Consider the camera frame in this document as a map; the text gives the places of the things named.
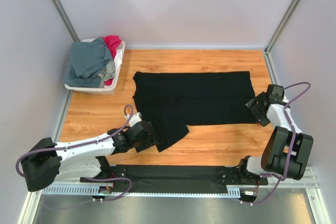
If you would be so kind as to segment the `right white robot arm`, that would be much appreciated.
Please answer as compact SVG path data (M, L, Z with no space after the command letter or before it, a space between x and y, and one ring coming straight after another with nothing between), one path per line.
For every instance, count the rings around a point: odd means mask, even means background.
M280 180L300 180L305 173L313 146L313 137L305 134L291 116L290 104L285 89L270 84L246 104L261 126L272 124L274 130L262 156L246 156L241 159L236 171L237 179L248 184L253 179L274 176Z

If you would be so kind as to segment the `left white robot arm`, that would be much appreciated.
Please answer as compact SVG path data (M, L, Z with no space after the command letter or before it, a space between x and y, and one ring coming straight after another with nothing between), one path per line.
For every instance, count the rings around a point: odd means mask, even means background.
M54 182L79 179L82 182L104 183L111 178L107 156L137 152L160 141L150 122L111 129L99 136L74 142L55 143L47 137L18 158L16 172L23 177L29 192L47 188Z

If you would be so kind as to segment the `black t-shirt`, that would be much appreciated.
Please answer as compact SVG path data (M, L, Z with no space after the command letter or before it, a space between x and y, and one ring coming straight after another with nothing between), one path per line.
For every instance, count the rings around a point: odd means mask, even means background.
M133 80L136 109L152 123L159 152L184 138L189 126L257 122L245 106L255 97L248 71L136 72Z

